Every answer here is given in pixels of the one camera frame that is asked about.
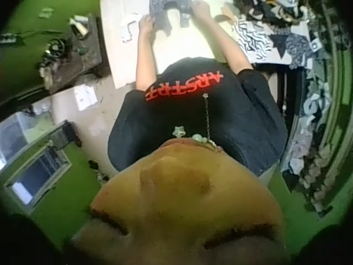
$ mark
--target zebra print fabric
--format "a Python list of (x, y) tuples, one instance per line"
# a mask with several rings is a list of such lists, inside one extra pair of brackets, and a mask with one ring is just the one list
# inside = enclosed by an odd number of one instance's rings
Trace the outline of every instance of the zebra print fabric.
[(232, 33), (250, 63), (263, 62), (272, 49), (272, 42), (262, 26), (239, 20)]

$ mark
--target necklace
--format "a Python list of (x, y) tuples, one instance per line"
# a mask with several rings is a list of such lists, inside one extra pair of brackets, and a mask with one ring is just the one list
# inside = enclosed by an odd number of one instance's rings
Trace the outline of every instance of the necklace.
[[(207, 132), (207, 137), (202, 137), (200, 134), (194, 134), (191, 138), (194, 139), (195, 141), (202, 142), (204, 144), (210, 143), (213, 147), (217, 147), (216, 143), (211, 140), (211, 130), (210, 130), (210, 115), (208, 113), (208, 94), (204, 93), (202, 95), (205, 101), (205, 114), (206, 114), (206, 132)], [(176, 126), (173, 135), (176, 138), (181, 138), (186, 135), (184, 126)]]

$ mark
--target closed eye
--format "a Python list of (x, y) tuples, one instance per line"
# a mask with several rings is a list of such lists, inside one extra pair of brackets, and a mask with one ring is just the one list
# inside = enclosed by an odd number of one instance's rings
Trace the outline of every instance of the closed eye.
[(232, 229), (224, 233), (215, 235), (213, 238), (206, 241), (204, 248), (209, 250), (216, 248), (225, 243), (241, 239), (243, 237), (260, 236), (271, 241), (275, 241), (274, 227), (268, 224), (257, 225), (249, 230)]
[(113, 220), (107, 213), (105, 212), (100, 212), (100, 211), (95, 211), (95, 210), (90, 210), (89, 211), (90, 215), (93, 217), (93, 218), (97, 218), (99, 220), (101, 220), (102, 222), (108, 224), (109, 226), (117, 229), (120, 231), (120, 233), (124, 236), (126, 236), (129, 231), (127, 230), (126, 227), (122, 226), (122, 222), (120, 222), (119, 224)]

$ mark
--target table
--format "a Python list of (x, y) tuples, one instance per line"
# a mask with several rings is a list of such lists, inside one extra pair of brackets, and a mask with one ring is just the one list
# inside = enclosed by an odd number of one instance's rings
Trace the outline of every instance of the table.
[[(222, 14), (221, 7), (229, 0), (206, 0), (210, 4), (213, 17)], [(101, 17), (103, 22), (103, 33), (105, 46), (108, 54), (111, 74), (118, 89), (128, 83), (135, 81), (137, 64), (137, 36), (138, 24), (130, 25), (132, 40), (123, 43), (123, 32), (121, 27), (126, 23), (126, 18), (132, 14), (148, 14), (149, 0), (101, 0)], [(211, 48), (207, 39), (190, 20), (188, 28), (181, 28), (179, 25), (180, 14), (177, 9), (168, 10), (168, 18), (172, 25), (172, 34), (167, 37), (161, 30), (156, 32), (152, 49), (156, 61), (157, 73), (162, 73), (170, 64), (185, 57), (206, 57), (225, 62), (220, 49), (217, 46)], [(229, 34), (232, 27), (227, 22), (220, 23), (221, 27)], [(293, 26), (292, 31), (305, 35), (308, 38), (309, 31), (305, 24)], [(285, 54), (281, 59), (277, 49), (273, 49), (268, 55), (266, 62), (286, 64), (291, 63), (291, 56)]]
[[(49, 88), (50, 94), (54, 94), (65, 86), (74, 82), (74, 80), (92, 70), (102, 63), (102, 55), (99, 43), (99, 35), (96, 17), (88, 16), (89, 35), (84, 40), (79, 40), (72, 30), (65, 36), (72, 42), (72, 50), (68, 58), (60, 61), (60, 66), (56, 71), (52, 71), (53, 84)], [(79, 55), (75, 49), (83, 47), (88, 49), (84, 55)]]

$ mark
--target window frame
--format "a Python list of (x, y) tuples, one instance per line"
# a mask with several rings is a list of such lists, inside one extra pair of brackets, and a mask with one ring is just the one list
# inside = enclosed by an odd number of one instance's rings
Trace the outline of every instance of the window frame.
[(51, 189), (55, 187), (55, 184), (60, 180), (60, 178), (71, 168), (72, 164), (64, 150), (57, 150), (57, 154), (60, 158), (66, 161), (64, 165), (62, 165), (37, 191), (37, 193), (33, 196), (32, 200), (29, 204), (25, 204), (12, 189), (12, 185), (17, 182), (20, 178), (20, 174), (25, 171), (28, 167), (33, 165), (50, 147), (53, 147), (53, 142), (51, 140), (47, 141), (47, 143), (40, 148), (37, 152), (35, 152), (32, 156), (30, 156), (23, 165), (16, 170), (11, 177), (4, 183), (3, 187), (6, 190), (7, 194), (13, 199), (16, 204), (27, 214), (32, 213), (36, 206), (40, 203), (40, 200), (47, 194)]

